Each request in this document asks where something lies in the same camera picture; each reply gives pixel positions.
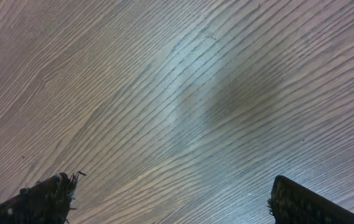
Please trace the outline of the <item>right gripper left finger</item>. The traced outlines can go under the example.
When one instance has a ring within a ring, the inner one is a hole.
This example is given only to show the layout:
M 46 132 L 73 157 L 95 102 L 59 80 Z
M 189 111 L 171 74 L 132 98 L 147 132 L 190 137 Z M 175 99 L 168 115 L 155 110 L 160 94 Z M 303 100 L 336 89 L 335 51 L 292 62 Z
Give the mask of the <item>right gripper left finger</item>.
M 18 195 L 0 203 L 0 224 L 68 223 L 78 178 L 83 174 L 59 172 L 31 188 L 20 189 Z

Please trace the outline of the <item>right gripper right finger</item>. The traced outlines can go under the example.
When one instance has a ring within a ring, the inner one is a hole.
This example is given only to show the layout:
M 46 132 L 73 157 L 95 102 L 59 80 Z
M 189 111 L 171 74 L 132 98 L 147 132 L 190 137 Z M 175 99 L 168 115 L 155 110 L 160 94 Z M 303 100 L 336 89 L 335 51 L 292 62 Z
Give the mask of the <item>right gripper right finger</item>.
M 276 224 L 354 224 L 354 213 L 278 175 L 268 200 Z

